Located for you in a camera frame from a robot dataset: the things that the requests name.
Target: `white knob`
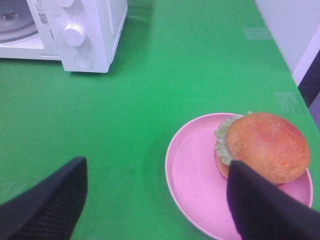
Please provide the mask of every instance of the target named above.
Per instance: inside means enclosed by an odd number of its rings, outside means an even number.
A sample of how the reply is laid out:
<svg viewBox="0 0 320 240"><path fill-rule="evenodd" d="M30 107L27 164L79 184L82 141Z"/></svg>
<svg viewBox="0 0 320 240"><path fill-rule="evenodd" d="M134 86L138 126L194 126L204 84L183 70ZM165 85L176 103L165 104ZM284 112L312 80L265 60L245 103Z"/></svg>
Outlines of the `white knob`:
<svg viewBox="0 0 320 240"><path fill-rule="evenodd" d="M68 8L74 4L75 0L53 0L57 5L63 8Z"/></svg>
<svg viewBox="0 0 320 240"><path fill-rule="evenodd" d="M70 23L63 31L63 38L67 44L78 47L82 45L86 39L85 29L75 23Z"/></svg>

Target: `green surface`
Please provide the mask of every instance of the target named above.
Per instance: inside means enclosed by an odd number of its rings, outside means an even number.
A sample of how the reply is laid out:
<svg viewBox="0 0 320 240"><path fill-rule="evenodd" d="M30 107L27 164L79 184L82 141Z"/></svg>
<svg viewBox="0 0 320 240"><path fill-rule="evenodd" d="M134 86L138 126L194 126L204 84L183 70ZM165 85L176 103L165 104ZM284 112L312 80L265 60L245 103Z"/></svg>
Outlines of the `green surface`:
<svg viewBox="0 0 320 240"><path fill-rule="evenodd" d="M0 202L75 156L89 191L73 240L209 239L175 205L170 140L204 114L271 112L305 135L320 211L320 135L252 0L129 0L107 74L0 59Z"/></svg>

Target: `microwave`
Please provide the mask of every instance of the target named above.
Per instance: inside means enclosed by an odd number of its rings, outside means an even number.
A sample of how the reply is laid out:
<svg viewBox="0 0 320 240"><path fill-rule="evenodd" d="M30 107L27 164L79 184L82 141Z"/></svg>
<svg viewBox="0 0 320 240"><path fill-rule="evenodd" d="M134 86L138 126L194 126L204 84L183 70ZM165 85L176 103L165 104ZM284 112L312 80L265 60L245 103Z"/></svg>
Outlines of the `microwave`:
<svg viewBox="0 0 320 240"><path fill-rule="evenodd" d="M127 0L0 0L0 58L107 73L127 11Z"/></svg>

